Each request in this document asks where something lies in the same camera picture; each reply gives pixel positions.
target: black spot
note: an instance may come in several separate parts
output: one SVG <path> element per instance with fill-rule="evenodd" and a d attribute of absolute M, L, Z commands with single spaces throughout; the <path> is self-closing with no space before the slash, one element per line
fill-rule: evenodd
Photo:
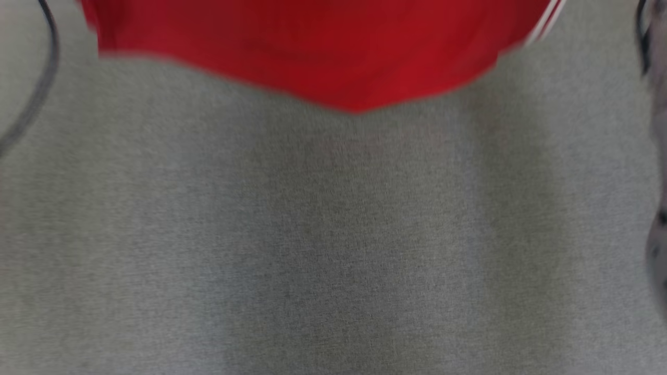
<path fill-rule="evenodd" d="M 658 220 L 660 221 L 661 226 L 667 226 L 667 211 L 660 210 L 660 212 L 658 212 Z"/>

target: red fabric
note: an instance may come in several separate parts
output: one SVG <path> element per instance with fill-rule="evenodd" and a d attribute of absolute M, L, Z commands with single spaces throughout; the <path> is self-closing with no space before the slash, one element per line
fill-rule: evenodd
<path fill-rule="evenodd" d="M 157 55 L 350 111 L 452 90 L 550 0 L 80 0 L 103 53 Z"/>

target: gray backdrop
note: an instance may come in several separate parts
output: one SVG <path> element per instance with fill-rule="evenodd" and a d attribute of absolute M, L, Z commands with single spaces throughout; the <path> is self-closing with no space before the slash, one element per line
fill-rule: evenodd
<path fill-rule="evenodd" d="M 450 95 L 360 116 L 104 59 L 61 71 L 0 163 L 0 374 L 665 374 L 633 1 Z M 0 0 L 0 123 L 45 59 Z"/>

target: white stripe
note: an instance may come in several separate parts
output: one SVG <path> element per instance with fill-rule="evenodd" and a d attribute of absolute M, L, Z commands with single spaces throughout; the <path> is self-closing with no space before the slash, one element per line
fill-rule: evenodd
<path fill-rule="evenodd" d="M 551 17 L 551 21 L 549 21 L 549 24 L 544 28 L 544 32 L 540 36 L 540 39 L 544 38 L 547 34 L 549 34 L 551 29 L 554 28 L 554 25 L 556 24 L 556 20 L 558 19 L 558 16 L 560 16 L 560 12 L 563 11 L 563 7 L 565 6 L 566 1 L 567 0 L 560 0 L 560 4 L 558 4 L 558 7 L 554 11 L 554 16 Z"/>
<path fill-rule="evenodd" d="M 544 24 L 549 20 L 549 16 L 551 16 L 551 13 L 554 11 L 554 8 L 556 4 L 558 4 L 558 1 L 559 0 L 551 0 L 549 2 L 549 5 L 546 7 L 546 10 L 542 14 L 542 18 L 540 18 L 538 24 L 535 26 L 535 28 L 533 28 L 533 31 L 530 32 L 526 40 L 526 44 L 531 44 L 535 40 L 537 40 L 537 38 L 540 37 L 540 35 L 542 34 L 542 30 L 544 29 Z"/>

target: gray fabric surface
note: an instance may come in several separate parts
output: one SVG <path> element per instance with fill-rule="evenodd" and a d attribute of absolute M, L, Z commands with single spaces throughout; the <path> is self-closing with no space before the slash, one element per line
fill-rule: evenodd
<path fill-rule="evenodd" d="M 98 60 L 53 0 L 61 71 L 0 163 L 0 374 L 664 374 L 632 3 L 352 116 Z M 46 40 L 0 0 L 2 125 Z"/>

